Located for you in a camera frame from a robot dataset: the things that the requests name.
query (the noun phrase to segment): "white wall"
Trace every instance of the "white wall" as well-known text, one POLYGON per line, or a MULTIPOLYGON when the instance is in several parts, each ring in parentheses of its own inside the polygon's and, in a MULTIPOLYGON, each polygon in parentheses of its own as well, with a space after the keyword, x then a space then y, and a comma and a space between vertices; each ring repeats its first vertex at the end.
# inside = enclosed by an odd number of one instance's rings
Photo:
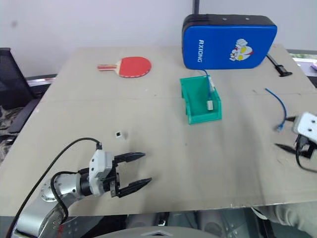
MULTIPOLYGON (((1 0, 0 47, 25 76, 55 73, 81 46, 181 45, 191 0, 1 0)), ((261 14, 276 42, 317 50, 317 1, 201 0, 201 13, 261 14)))

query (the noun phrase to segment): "cartoon logo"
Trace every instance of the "cartoon logo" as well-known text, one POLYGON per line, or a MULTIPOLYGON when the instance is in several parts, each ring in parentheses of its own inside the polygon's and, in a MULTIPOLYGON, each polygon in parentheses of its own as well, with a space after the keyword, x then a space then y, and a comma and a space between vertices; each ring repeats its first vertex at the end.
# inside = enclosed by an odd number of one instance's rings
POLYGON ((253 50, 247 44, 248 42, 245 39, 237 40, 236 47, 230 53, 230 60, 242 61, 250 57, 253 54, 253 50))

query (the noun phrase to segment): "black chair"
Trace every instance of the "black chair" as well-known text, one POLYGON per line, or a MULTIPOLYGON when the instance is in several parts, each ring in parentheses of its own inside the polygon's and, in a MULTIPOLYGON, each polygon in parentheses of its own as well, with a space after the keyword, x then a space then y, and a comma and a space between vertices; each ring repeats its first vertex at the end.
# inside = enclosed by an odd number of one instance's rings
MULTIPOLYGON (((19 133, 39 103, 40 97, 29 87, 10 50, 0 48, 0 105, 5 110, 24 107, 8 129, 9 133, 19 133)), ((56 77, 56 74, 36 76, 32 79, 52 77, 56 77)))

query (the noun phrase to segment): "green plastic bin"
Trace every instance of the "green plastic bin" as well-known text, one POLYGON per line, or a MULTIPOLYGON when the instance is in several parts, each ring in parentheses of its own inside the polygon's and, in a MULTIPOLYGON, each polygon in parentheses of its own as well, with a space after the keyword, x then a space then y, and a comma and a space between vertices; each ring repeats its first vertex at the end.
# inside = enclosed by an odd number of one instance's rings
POLYGON ((188 124, 221 120, 221 99, 215 88, 211 93, 213 110, 208 111, 209 81, 206 76, 181 78, 182 98, 185 99, 188 124))

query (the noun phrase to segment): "table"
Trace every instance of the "table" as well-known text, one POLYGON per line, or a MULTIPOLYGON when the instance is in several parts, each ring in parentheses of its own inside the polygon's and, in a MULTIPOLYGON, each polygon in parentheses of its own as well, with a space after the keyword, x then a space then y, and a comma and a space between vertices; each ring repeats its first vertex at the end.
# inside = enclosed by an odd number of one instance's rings
MULTIPOLYGON (((210 70, 222 100, 222 120, 189 125, 179 79, 203 75, 183 66, 180 47, 81 48, 71 56, 27 121, 0 168, 0 215, 12 216, 52 159, 71 141, 90 136, 115 155, 147 155, 120 166, 122 186, 152 177, 123 198, 87 197, 71 216, 249 207, 317 200, 317 175, 301 170, 295 156, 274 146, 292 145, 283 118, 316 112, 315 87, 281 45, 270 54, 293 75, 281 78, 268 59, 254 69, 210 70), (100 63, 144 56, 152 70, 136 79, 98 72, 100 63), (126 140, 115 138, 121 130, 126 140)), ((95 145, 81 142, 47 175, 85 168, 95 145)))

